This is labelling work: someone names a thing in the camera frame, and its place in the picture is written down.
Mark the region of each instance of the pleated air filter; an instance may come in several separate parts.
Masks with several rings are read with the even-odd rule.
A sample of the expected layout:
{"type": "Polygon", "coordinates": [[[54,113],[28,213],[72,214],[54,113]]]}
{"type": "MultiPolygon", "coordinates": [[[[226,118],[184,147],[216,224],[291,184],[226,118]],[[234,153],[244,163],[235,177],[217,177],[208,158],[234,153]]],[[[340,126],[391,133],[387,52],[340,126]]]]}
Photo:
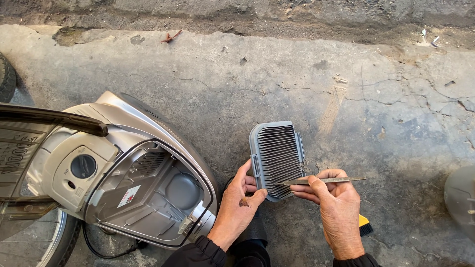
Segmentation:
{"type": "Polygon", "coordinates": [[[276,185],[305,176],[301,166],[305,157],[302,139],[292,122],[256,125],[249,144],[257,188],[267,189],[267,199],[273,202],[292,196],[288,185],[276,185]]]}

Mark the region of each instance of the silver vacuum cleaner body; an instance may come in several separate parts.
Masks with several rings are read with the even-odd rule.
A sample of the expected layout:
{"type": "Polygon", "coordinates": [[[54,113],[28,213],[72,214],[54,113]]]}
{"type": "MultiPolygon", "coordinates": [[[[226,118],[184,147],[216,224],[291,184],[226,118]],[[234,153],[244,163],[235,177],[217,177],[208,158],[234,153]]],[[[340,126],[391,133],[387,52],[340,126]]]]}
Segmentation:
{"type": "Polygon", "coordinates": [[[160,113],[109,91],[65,112],[102,121],[109,134],[56,129],[28,169],[31,192],[89,224],[163,248],[209,233],[220,202],[216,181],[160,113]]]}

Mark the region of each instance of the tire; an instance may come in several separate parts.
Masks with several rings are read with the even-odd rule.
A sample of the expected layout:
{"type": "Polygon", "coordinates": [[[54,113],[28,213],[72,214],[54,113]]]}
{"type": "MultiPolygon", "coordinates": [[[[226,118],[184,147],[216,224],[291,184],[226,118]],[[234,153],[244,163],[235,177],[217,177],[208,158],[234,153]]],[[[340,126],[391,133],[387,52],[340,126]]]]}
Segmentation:
{"type": "Polygon", "coordinates": [[[17,75],[2,53],[0,53],[0,81],[0,102],[9,103],[17,88],[17,75]]]}
{"type": "Polygon", "coordinates": [[[79,232],[81,231],[81,222],[81,220],[68,214],[63,236],[45,267],[64,267],[66,265],[76,246],[79,232]]]}

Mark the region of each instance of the warning sticker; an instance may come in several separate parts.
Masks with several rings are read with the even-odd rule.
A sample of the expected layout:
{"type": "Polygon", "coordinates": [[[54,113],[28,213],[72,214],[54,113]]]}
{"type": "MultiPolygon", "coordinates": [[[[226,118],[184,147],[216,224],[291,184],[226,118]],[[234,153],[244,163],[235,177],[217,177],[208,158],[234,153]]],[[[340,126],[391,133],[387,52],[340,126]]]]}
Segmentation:
{"type": "Polygon", "coordinates": [[[140,188],[140,185],[127,190],[127,192],[125,192],[125,195],[123,196],[122,200],[120,201],[119,206],[117,206],[117,207],[122,207],[123,205],[131,202],[133,197],[135,196],[135,194],[139,190],[139,188],[140,188]]]}

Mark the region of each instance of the hand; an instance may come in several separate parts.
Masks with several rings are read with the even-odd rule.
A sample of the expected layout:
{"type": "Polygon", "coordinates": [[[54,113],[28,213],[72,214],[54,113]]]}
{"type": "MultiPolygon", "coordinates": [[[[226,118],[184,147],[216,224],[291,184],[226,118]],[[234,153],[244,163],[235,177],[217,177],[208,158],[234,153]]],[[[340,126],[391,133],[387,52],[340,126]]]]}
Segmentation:
{"type": "Polygon", "coordinates": [[[256,179],[246,175],[250,168],[251,160],[248,160],[239,168],[233,181],[224,191],[218,216],[208,234],[208,238],[225,252],[246,229],[257,208],[267,196],[267,190],[257,190],[256,179]],[[254,195],[246,197],[246,192],[253,192],[254,195]]]}
{"type": "Polygon", "coordinates": [[[291,185],[295,196],[320,205],[323,233],[338,260],[364,255],[360,237],[360,196],[348,182],[324,183],[320,179],[348,177],[344,170],[327,169],[310,175],[309,185],[291,185]]]}

